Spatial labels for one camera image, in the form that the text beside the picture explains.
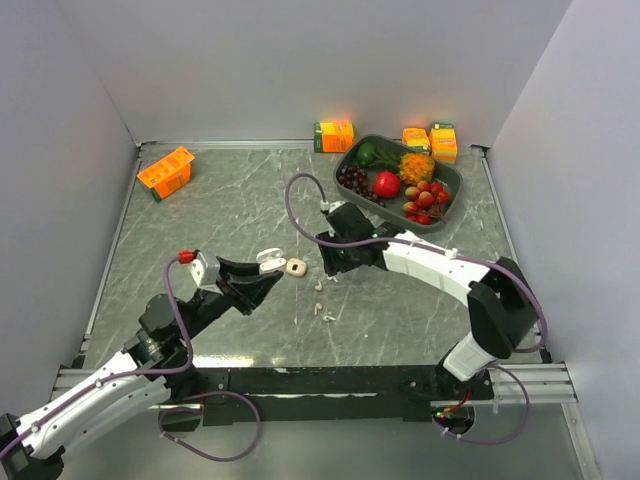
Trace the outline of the white earbud charging case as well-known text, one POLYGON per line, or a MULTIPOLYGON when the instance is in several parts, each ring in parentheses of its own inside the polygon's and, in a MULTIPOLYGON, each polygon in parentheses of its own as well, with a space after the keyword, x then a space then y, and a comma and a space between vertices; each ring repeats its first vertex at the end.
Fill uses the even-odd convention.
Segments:
POLYGON ((269 248, 256 255, 256 262, 261 273, 269 273, 286 266, 287 260, 281 248, 269 248))

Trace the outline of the beige earbud charging case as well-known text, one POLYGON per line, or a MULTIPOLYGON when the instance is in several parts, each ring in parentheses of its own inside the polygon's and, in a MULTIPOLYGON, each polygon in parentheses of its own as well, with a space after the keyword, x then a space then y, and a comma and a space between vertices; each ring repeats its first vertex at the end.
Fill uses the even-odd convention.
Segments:
POLYGON ((286 262, 285 271, 293 277, 301 278, 306 275, 307 264, 301 259, 290 258, 286 262))

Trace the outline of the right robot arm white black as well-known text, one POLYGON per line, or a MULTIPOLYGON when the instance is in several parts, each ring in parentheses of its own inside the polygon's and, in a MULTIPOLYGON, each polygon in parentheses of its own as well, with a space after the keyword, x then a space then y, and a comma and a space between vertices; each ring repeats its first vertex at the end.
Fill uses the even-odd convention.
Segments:
POLYGON ((438 390, 459 398, 488 365, 510 358, 539 320, 533 294, 518 265, 463 257, 389 222, 374 226, 351 202, 323 201, 329 229, 316 236, 327 275, 362 266, 403 274, 458 300, 470 332, 440 361, 438 390))

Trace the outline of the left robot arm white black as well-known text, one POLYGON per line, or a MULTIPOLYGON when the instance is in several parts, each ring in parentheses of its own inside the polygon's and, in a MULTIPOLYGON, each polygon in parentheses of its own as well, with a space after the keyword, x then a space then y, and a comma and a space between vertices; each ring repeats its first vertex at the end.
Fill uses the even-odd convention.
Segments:
POLYGON ((205 261, 200 251, 182 251, 171 265, 186 265, 196 284, 188 301, 173 292, 165 270, 165 291, 153 297, 140 328, 91 376, 43 407, 22 416, 1 417, 1 466, 9 479, 56 479, 64 455, 77 440, 113 426, 136 405, 192 398, 200 383, 192 340, 230 309, 253 313, 281 280, 256 263, 220 257, 205 261))

